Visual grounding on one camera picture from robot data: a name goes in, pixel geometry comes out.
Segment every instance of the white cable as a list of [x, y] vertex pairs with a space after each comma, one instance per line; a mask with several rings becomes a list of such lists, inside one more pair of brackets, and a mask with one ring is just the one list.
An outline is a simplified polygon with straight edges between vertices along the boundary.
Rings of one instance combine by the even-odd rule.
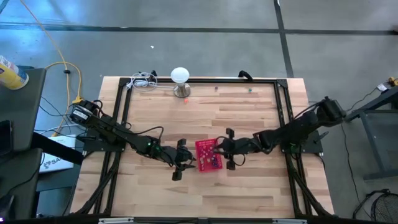
[[[61, 127], [63, 128], [63, 127], [67, 127], [67, 126], [73, 127], [73, 126], [79, 126], [79, 124], [66, 124], [66, 125], [62, 125]], [[54, 127], [54, 128], [50, 128], [50, 129], [48, 129], [48, 130], [46, 130], [46, 131], [42, 131], [42, 132], [39, 133], [39, 134], [43, 134], [43, 133], [49, 132], [49, 131], [54, 130], [54, 129], [57, 129], [57, 128], [58, 128], [58, 126], [57, 126], [57, 127]]]
[[[136, 80], [136, 78], [144, 78], [145, 80]], [[157, 78], [151, 73], [147, 72], [140, 72], [140, 73], [135, 73], [131, 76], [130, 82], [126, 85], [128, 89], [131, 87], [135, 88], [138, 91], [152, 91], [154, 89], [158, 88], [171, 88], [173, 89], [173, 86], [159, 86], [157, 84]], [[144, 90], [142, 88], [137, 88], [137, 87], [147, 87], [147, 86], [152, 86], [153, 88], [150, 88], [148, 90]]]

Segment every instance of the black metal frame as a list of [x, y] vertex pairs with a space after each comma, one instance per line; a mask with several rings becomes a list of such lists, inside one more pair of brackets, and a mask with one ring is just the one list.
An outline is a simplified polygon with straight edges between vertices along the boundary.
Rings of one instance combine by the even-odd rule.
[[[118, 114], [119, 114], [119, 109], [120, 109], [120, 103], [121, 103], [121, 99], [122, 99], [122, 93], [123, 93], [123, 88], [124, 86], [130, 81], [129, 80], [125, 80], [125, 79], [120, 79], [119, 80], [119, 85], [118, 85], [118, 92], [116, 93], [116, 100], [115, 100], [115, 104], [114, 104], [114, 109], [113, 109], [113, 119], [117, 120], [118, 118]], [[129, 103], [130, 103], [130, 99], [131, 99], [131, 93], [132, 93], [132, 89], [127, 90], [126, 92], [126, 100], [124, 102], [124, 108], [123, 108], [123, 114], [122, 114], [122, 120], [121, 123], [125, 123], [127, 122], [127, 116], [129, 113]], [[116, 188], [116, 181], [118, 179], [118, 170], [119, 170], [119, 161], [121, 159], [121, 152], [120, 151], [124, 151], [124, 148], [126, 147], [125, 145], [121, 144], [118, 146], [120, 148], [120, 150], [118, 152], [115, 152], [115, 158], [114, 158], [114, 162], [117, 162], [116, 164], [116, 173], [113, 175], [113, 177], [111, 178], [111, 185], [109, 186], [109, 194], [108, 194], [108, 198], [106, 201], [106, 206], [104, 209], [103, 214], [111, 214], [112, 211], [112, 206], [113, 206], [113, 198], [114, 198], [114, 191]], [[86, 148], [86, 144], [83, 148], [83, 150], [85, 151], [93, 151], [91, 149]], [[99, 177], [99, 182], [102, 183], [102, 181], [104, 181], [104, 177], [106, 175], [106, 173], [108, 172], [108, 167], [109, 167], [109, 159], [111, 157], [111, 153], [112, 152], [105, 152], [105, 156], [104, 156], [104, 160], [103, 160], [103, 166], [102, 166], [102, 170], [101, 170], [101, 175]], [[98, 200], [96, 201], [95, 205], [94, 205], [94, 210], [93, 210], [93, 214], [100, 214], [100, 210], [101, 210], [101, 203], [102, 203], [102, 193], [99, 195]]]
[[381, 149], [376, 144], [375, 138], [377, 136], [375, 135], [374, 131], [372, 130], [371, 125], [369, 124], [369, 118], [368, 118], [368, 114], [374, 114], [374, 113], [398, 114], [398, 110], [366, 110], [366, 111], [361, 111], [359, 113], [359, 117], [362, 120], [362, 124], [366, 131], [366, 135], [368, 137], [368, 140], [370, 142], [370, 145], [371, 145], [371, 148], [372, 148], [372, 151], [374, 154], [374, 158], [376, 159], [377, 165], [380, 168], [379, 172], [364, 175], [364, 177], [363, 177], [364, 180], [374, 180], [374, 179], [398, 176], [398, 169], [394, 169], [392, 167], [391, 160], [388, 155], [387, 149]]
[[374, 180], [374, 179], [398, 176], [398, 169], [392, 168], [387, 151], [385, 149], [380, 149], [379, 147], [377, 147], [374, 139], [375, 135], [368, 121], [368, 114], [370, 113], [397, 113], [396, 110], [376, 110], [383, 105], [395, 102], [397, 98], [398, 98], [398, 86], [394, 86], [391, 89], [382, 92], [380, 96], [378, 96], [374, 100], [371, 100], [369, 103], [366, 103], [362, 107], [354, 110], [345, 118], [346, 122], [351, 122], [355, 118], [361, 118], [362, 124], [366, 131], [366, 135], [368, 137], [369, 143], [371, 145], [374, 154], [374, 158], [377, 162], [377, 165], [380, 168], [379, 172], [364, 175], [363, 177], [364, 180]]
[[[113, 118], [116, 119], [118, 117], [118, 111], [121, 103], [121, 98], [122, 98], [122, 92], [124, 86], [131, 81], [130, 78], [120, 78], [119, 80], [119, 85], [118, 85], [118, 92], [116, 95], [116, 101], [115, 101], [115, 106], [114, 106], [114, 111], [113, 111]], [[158, 78], [159, 83], [172, 83], [173, 81], [171, 78]], [[277, 111], [278, 111], [278, 116], [279, 116], [279, 123], [281, 126], [285, 125], [284, 121], [284, 112], [282, 108], [282, 100], [280, 97], [280, 89], [283, 90], [284, 92], [284, 98], [286, 102], [286, 107], [288, 111], [288, 117], [289, 121], [293, 120], [293, 111], [292, 111], [292, 105], [290, 102], [290, 95], [289, 95], [289, 89], [287, 85], [287, 80], [286, 79], [257, 79], [257, 80], [249, 80], [245, 78], [191, 78], [188, 80], [188, 83], [253, 83], [253, 84], [271, 84], [274, 87], [275, 91], [275, 98], [276, 98], [276, 103], [277, 103]], [[127, 91], [126, 95], [126, 101], [124, 104], [124, 109], [123, 109], [123, 116], [122, 116], [122, 123], [127, 121], [127, 114], [129, 110], [129, 102], [131, 99], [131, 93], [132, 89], [129, 89]], [[282, 152], [285, 154], [285, 160], [286, 163], [292, 163], [292, 156], [287, 150], [286, 146], [281, 146]], [[111, 152], [105, 152], [105, 157], [103, 161], [103, 167], [101, 171], [101, 178], [100, 182], [103, 180], [103, 177], [106, 175], [109, 167], [109, 158], [110, 158]], [[116, 152], [116, 158], [114, 162], [120, 161], [121, 158], [121, 152]], [[302, 178], [304, 184], [305, 182], [305, 173], [304, 173], [304, 168], [303, 168], [303, 162], [300, 154], [296, 154], [297, 156], [297, 170], [299, 176]], [[112, 209], [112, 204], [113, 204], [113, 198], [114, 198], [114, 191], [115, 191], [115, 186], [116, 186], [116, 180], [117, 180], [117, 174], [118, 172], [115, 173], [114, 177], [111, 180], [111, 186], [109, 188], [109, 194], [108, 194], [108, 199], [106, 203], [106, 208], [103, 213], [110, 215], [111, 214], [111, 209]], [[301, 209], [299, 207], [299, 199], [297, 197], [297, 191], [295, 187], [295, 180], [293, 177], [293, 173], [290, 169], [288, 169], [288, 176], [289, 176], [289, 184], [290, 184], [290, 193], [292, 194], [292, 203], [293, 203], [293, 210], [295, 217], [301, 216], [303, 213], [301, 212]], [[94, 214], [99, 214], [100, 213], [100, 208], [101, 208], [101, 202], [102, 202], [102, 195], [99, 197], [99, 199], [96, 201], [95, 208], [94, 208]], [[311, 215], [312, 214], [312, 209], [310, 206], [310, 202], [304, 195], [304, 202], [305, 202], [305, 214]], [[159, 217], [159, 218], [153, 218], [152, 220], [164, 220], [164, 218]], [[230, 221], [239, 221], [238, 219], [230, 219], [226, 218], [223, 220], [228, 220]], [[244, 219], [247, 221], [251, 222], [257, 222], [260, 220], [260, 222], [268, 222], [270, 219], [255, 219], [255, 218], [249, 218], [249, 219]]]

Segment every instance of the black table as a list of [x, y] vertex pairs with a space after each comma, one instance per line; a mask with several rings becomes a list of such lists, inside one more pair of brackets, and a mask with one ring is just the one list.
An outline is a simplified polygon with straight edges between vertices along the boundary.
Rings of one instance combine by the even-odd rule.
[[[42, 95], [45, 69], [26, 71], [29, 82], [20, 90], [9, 90], [0, 86], [0, 121], [11, 120], [14, 128], [14, 150], [16, 155], [0, 161], [0, 195], [10, 188], [28, 180], [40, 165], [42, 150], [30, 149], [40, 97]], [[30, 218], [35, 206], [38, 172], [32, 180], [13, 191], [16, 219]]]

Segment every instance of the fan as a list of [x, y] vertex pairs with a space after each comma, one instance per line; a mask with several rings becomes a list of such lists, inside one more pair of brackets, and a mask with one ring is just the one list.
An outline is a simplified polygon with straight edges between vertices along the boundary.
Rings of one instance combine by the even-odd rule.
[[367, 194], [353, 213], [353, 219], [365, 202], [376, 193], [382, 193], [372, 203], [371, 219], [376, 222], [398, 223], [398, 195], [391, 193], [389, 189], [374, 190]]

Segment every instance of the lamp base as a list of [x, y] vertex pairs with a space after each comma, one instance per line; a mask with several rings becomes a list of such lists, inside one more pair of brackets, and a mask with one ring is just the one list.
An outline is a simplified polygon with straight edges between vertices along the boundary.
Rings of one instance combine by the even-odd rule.
[[178, 98], [185, 98], [191, 94], [191, 87], [188, 83], [178, 84], [174, 87], [174, 95]]

